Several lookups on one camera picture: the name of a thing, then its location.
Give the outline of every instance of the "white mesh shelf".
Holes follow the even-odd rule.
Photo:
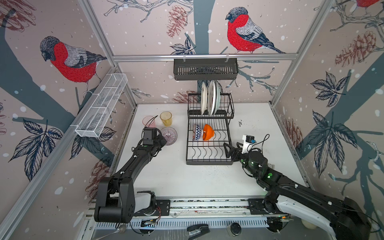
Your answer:
[[[100,136],[126,84],[125,74],[111,74],[75,130],[80,137]]]

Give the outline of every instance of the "bird's wing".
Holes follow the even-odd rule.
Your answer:
[[[65,43],[64,45],[68,52],[68,57],[64,62],[65,65],[71,68],[82,68],[86,66],[88,56],[84,48],[72,47]]]
[[[241,38],[252,41],[260,36],[263,33],[263,30],[252,22],[252,19],[248,17],[248,21],[244,26],[236,28],[237,34]]]

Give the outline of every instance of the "black stapler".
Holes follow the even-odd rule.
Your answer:
[[[187,228],[188,231],[188,240],[192,240],[195,238],[198,238],[204,234],[207,234],[210,232],[208,228],[208,224],[198,224],[198,225],[193,225]]]

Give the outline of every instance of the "round black object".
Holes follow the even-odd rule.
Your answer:
[[[234,222],[230,226],[233,235],[237,236],[241,234],[241,226],[237,222]]]

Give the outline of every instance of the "patterned bowl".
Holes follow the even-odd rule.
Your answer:
[[[193,124],[193,141],[199,140],[201,137],[201,127],[198,124]]]
[[[177,132],[172,127],[163,128],[161,134],[167,140],[166,146],[174,144],[177,140]]]

